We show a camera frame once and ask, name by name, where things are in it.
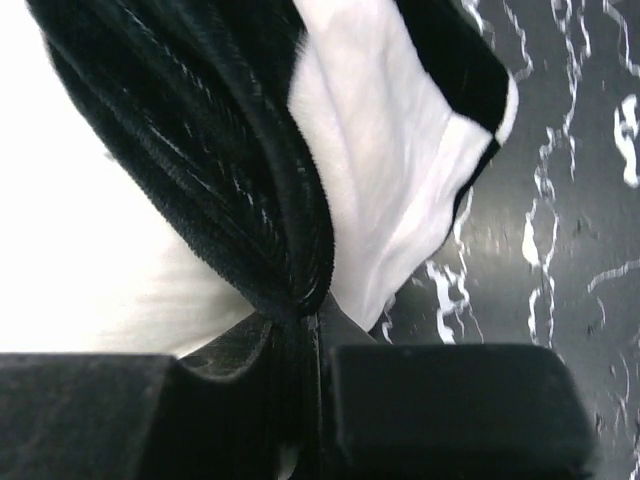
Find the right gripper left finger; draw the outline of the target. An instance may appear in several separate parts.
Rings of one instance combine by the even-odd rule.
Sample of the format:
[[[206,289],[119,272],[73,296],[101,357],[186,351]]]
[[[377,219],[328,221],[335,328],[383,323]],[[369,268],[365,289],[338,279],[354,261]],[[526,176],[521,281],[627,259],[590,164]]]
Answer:
[[[271,328],[192,355],[5,354],[5,479],[271,479]]]

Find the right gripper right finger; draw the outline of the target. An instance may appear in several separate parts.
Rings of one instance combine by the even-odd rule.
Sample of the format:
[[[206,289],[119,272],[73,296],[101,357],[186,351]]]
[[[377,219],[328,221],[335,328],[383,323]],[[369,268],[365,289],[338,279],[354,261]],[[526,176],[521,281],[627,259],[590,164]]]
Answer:
[[[597,441],[553,351],[390,345],[333,299],[315,318],[323,479],[590,479]]]

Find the black white checkered pillowcase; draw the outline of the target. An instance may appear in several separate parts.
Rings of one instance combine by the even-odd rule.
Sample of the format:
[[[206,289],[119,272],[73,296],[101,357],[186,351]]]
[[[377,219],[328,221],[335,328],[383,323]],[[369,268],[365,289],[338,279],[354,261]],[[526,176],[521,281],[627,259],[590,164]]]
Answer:
[[[32,1],[75,108],[284,343],[327,299],[370,330],[508,139],[511,71],[449,1]]]

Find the white pillow insert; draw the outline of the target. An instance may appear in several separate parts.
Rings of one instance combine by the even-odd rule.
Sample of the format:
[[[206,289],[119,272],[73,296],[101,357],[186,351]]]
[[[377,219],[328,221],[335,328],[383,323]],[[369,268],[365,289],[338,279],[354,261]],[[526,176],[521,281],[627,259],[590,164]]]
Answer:
[[[185,356],[251,313],[111,158],[1,5],[1,348]]]

